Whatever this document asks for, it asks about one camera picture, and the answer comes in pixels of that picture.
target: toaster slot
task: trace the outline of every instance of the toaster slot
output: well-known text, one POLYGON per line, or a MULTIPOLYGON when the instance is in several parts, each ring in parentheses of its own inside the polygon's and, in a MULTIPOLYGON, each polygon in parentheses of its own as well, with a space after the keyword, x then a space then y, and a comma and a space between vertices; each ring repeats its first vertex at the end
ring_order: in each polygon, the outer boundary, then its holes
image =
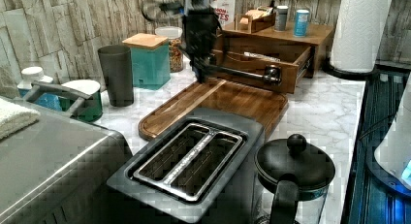
POLYGON ((135 176, 162 180, 173 167, 207 134, 209 130, 195 124, 188 125, 158 153, 148 159, 135 176))
POLYGON ((198 195, 216 178, 238 144, 238 138, 222 133, 216 134, 175 178, 171 186, 189 196, 198 195))

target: small blue container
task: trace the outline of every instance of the small blue container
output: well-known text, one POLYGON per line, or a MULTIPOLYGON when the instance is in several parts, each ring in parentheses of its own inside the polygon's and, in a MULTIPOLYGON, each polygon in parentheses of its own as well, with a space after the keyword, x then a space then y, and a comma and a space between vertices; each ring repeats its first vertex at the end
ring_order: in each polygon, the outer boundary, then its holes
POLYGON ((296 24, 294 25, 294 36, 305 37, 307 34, 309 10, 297 10, 296 24))

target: french press handle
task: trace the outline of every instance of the french press handle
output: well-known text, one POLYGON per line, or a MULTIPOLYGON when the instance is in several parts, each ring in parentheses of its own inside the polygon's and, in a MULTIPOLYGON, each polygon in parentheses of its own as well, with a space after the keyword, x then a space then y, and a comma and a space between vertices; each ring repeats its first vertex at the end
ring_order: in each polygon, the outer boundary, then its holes
POLYGON ((269 224, 293 224, 299 204, 299 186, 291 180, 277 183, 269 224))

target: french press lid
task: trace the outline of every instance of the french press lid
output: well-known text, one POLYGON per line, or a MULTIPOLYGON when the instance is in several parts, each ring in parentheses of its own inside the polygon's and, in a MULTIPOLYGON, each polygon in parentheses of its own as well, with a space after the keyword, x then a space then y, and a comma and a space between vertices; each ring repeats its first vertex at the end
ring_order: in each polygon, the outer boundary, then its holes
POLYGON ((328 186, 335 175, 330 156, 298 134, 265 143, 256 152, 255 164, 260 181, 272 193, 283 179, 294 180, 300 192, 311 192, 328 186))

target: metal canister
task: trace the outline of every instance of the metal canister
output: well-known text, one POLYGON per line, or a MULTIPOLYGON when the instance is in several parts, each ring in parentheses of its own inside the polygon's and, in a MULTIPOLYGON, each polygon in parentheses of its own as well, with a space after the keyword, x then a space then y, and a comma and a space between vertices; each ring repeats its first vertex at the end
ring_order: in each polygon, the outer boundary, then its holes
POLYGON ((294 36, 305 37, 307 33, 309 10, 297 10, 294 36))
POLYGON ((275 24, 274 24, 275 31, 285 31, 285 26, 287 22, 287 13, 288 13, 287 6, 277 6, 277 8, 275 9, 275 24))

